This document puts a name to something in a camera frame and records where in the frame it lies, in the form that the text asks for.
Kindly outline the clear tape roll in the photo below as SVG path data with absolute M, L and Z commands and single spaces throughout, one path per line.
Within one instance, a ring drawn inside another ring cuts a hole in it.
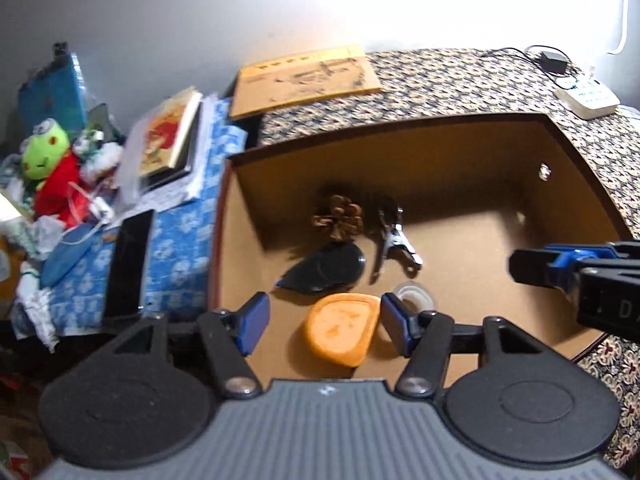
M 408 308 L 416 312 L 435 311 L 436 304 L 431 293 L 422 285 L 408 281 L 397 285 L 393 294 Z

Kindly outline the orange tape measure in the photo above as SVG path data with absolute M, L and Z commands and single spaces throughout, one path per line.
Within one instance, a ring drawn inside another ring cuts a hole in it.
M 378 326 L 380 303 L 377 296 L 356 292 L 340 292 L 317 301 L 303 325 L 310 350 L 332 363 L 358 367 Z

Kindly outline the metal clip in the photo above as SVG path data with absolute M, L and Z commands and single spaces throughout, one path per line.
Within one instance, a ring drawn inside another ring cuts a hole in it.
M 424 261 L 404 231 L 403 214 L 404 210 L 391 198 L 385 197 L 378 202 L 381 240 L 375 254 L 370 277 L 371 284 L 380 278 L 385 261 L 395 256 L 399 257 L 409 278 L 414 278 L 423 269 Z

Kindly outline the black oval case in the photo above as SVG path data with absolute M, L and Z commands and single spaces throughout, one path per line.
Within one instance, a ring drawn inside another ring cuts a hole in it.
M 289 268 L 276 286 L 304 295 L 348 289 L 362 277 L 366 257 L 353 242 L 331 242 Z

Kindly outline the blue floral cloth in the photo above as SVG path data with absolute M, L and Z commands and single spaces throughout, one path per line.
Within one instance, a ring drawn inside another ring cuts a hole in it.
M 229 108 L 228 99 L 214 102 L 200 196 L 155 216 L 142 301 L 146 312 L 192 318 L 206 310 L 224 163 L 242 152 L 246 141 L 246 132 L 229 124 Z M 100 329 L 113 250 L 114 245 L 101 235 L 93 236 L 88 252 L 53 287 L 50 313 L 59 337 L 89 335 Z

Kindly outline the pine cone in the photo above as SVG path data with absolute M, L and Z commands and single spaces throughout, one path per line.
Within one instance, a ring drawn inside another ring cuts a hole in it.
M 311 225 L 334 242 L 352 242 L 363 233 L 363 209 L 346 196 L 332 195 L 312 217 Z

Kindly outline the black smartphone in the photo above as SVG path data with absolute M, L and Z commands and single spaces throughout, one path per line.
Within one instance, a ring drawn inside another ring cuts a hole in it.
M 119 227 L 104 297 L 104 325 L 132 320 L 142 312 L 155 217 L 156 211 L 150 209 Z

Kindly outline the blue face mask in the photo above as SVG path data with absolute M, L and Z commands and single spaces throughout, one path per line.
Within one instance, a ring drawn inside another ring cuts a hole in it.
M 53 288 L 62 281 L 76 264 L 88 254 L 91 245 L 101 238 L 100 232 L 91 234 L 87 230 L 68 234 L 52 250 L 40 272 L 41 289 Z

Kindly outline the black power adapter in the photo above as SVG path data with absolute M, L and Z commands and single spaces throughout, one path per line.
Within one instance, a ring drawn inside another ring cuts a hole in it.
M 540 68 L 552 75 L 564 75 L 570 66 L 570 60 L 562 53 L 542 50 L 538 55 Z

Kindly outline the book with red cover art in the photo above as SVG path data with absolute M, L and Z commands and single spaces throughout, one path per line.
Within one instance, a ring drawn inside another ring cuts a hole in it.
M 161 102 L 154 110 L 143 136 L 140 177 L 146 178 L 177 166 L 201 99 L 201 92 L 189 87 Z

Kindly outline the patterned tablecloth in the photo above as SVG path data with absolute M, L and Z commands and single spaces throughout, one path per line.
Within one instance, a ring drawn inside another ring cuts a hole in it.
M 554 96 L 555 86 L 515 51 L 423 49 L 369 54 L 383 91 L 344 96 L 282 108 L 260 120 L 257 145 L 318 136 L 349 127 L 396 127 L 402 120 L 427 117 L 543 114 L 595 171 L 605 197 L 614 193 L 613 210 L 639 238 L 639 133 L 631 119 L 608 116 L 582 120 Z M 611 464 L 632 469 L 639 463 L 639 346 L 615 336 L 598 336 L 578 363 L 605 383 L 622 402 L 622 421 L 605 453 Z

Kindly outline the white panda plush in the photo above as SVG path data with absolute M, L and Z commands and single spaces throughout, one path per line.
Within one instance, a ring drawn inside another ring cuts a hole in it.
M 72 152 L 79 160 L 80 180 L 95 186 L 115 171 L 124 147 L 115 141 L 107 141 L 102 130 L 90 129 L 73 140 Z

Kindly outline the yellow flat book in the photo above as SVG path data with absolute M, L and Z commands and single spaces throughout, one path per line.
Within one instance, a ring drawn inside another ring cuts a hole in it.
M 282 107 L 381 89 L 381 81 L 360 48 L 292 54 L 239 70 L 230 116 L 241 119 Z

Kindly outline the green frog plush toy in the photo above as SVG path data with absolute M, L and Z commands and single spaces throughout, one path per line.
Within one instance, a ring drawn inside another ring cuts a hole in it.
M 66 226 L 76 226 L 70 202 L 79 183 L 79 159 L 70 147 L 66 131 L 53 118 L 35 125 L 32 135 L 21 147 L 21 167 L 24 178 L 35 185 L 34 215 L 56 217 Z

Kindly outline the teal bag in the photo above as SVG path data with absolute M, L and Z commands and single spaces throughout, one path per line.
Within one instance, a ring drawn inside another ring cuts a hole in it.
M 18 90 L 18 114 L 27 132 L 48 118 L 67 132 L 78 132 L 88 122 L 84 76 L 67 42 L 57 42 L 52 51 L 52 61 L 30 75 Z

